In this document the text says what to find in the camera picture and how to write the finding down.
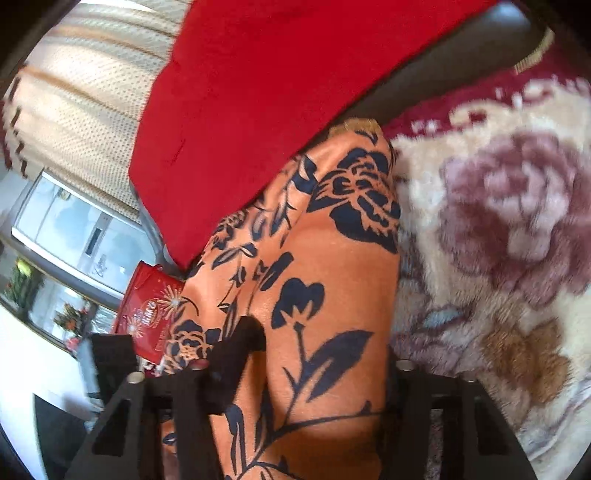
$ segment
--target red snack bag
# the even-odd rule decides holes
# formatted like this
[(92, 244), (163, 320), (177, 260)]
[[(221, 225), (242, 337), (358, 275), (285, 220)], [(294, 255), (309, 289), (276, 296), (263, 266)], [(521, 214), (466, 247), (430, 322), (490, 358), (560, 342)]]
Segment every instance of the red snack bag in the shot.
[(158, 365), (168, 328), (180, 302), (183, 282), (140, 262), (117, 314), (114, 333), (131, 335), (135, 353)]

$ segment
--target red cloth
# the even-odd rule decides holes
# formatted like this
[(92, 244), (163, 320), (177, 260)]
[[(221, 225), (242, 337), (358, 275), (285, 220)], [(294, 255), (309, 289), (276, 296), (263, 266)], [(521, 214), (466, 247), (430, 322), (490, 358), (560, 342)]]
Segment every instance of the red cloth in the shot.
[(129, 175), (187, 267), (343, 108), (495, 0), (196, 0), (139, 126)]

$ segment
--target beige curtain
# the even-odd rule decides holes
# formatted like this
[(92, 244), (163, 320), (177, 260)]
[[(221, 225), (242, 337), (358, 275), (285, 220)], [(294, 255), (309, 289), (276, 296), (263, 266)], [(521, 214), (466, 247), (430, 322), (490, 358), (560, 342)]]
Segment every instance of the beige curtain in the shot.
[(78, 4), (29, 55), (2, 120), (14, 169), (46, 168), (138, 221), (128, 177), (138, 122), (189, 3), (136, 4), (146, 11)]

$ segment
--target fuzzy blanket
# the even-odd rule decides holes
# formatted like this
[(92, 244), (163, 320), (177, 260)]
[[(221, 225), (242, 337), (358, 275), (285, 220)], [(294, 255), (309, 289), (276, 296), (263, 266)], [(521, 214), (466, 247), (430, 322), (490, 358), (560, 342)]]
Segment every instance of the fuzzy blanket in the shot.
[(392, 347), (475, 371), (540, 480), (591, 442), (591, 95), (563, 58), (554, 45), (384, 128), (402, 209)]

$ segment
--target pink rose pattern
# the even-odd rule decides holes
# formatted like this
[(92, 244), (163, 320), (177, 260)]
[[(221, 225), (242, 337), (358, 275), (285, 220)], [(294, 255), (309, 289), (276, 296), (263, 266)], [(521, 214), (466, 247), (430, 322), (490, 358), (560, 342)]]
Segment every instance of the pink rose pattern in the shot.
[(441, 169), (439, 238), (455, 266), (542, 307), (591, 281), (591, 158), (551, 132), (500, 135)]

